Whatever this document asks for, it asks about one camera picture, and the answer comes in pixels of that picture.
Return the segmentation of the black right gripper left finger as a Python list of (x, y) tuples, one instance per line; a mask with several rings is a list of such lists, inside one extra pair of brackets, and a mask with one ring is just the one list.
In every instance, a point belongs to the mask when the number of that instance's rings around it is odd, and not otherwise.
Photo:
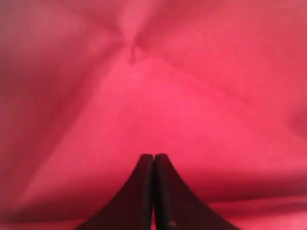
[(120, 191), (78, 230), (149, 230), (152, 225), (153, 155), (140, 156)]

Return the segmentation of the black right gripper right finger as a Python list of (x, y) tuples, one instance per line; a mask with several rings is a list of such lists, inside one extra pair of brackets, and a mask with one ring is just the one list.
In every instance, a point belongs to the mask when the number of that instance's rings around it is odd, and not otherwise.
[(237, 229), (195, 196), (166, 154), (155, 156), (153, 175), (153, 207), (158, 230)]

